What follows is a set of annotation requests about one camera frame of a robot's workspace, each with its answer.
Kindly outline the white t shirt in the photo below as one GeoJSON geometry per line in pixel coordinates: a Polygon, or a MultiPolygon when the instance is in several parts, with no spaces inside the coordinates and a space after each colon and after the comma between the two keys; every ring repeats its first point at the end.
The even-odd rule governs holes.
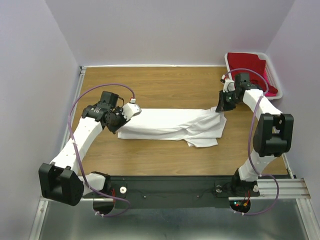
{"type": "Polygon", "coordinates": [[[207,148],[218,145],[227,119],[216,108],[143,108],[117,134],[119,139],[167,140],[187,142],[188,146],[207,148]]]}

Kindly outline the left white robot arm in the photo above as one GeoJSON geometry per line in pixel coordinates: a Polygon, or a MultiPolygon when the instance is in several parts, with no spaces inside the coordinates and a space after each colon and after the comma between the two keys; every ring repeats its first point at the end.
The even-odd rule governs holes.
{"type": "Polygon", "coordinates": [[[100,197],[111,193],[110,176],[97,171],[85,174],[82,161],[104,129],[114,134],[128,122],[118,100],[118,94],[103,91],[97,103],[84,108],[76,129],[68,126],[70,138],[65,146],[50,163],[43,163],[38,169],[44,198],[75,206],[90,193],[100,197]]]}

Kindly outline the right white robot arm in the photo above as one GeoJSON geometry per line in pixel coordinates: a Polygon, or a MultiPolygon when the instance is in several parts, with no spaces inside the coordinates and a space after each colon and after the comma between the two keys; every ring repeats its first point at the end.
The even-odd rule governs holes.
{"type": "Polygon", "coordinates": [[[249,130],[248,159],[231,178],[230,191],[235,195],[258,192],[258,178],[276,158],[287,153],[292,145],[294,117],[278,110],[266,97],[266,93],[251,83],[250,75],[241,72],[235,79],[225,75],[221,80],[216,113],[231,111],[243,103],[253,112],[249,130]]]}

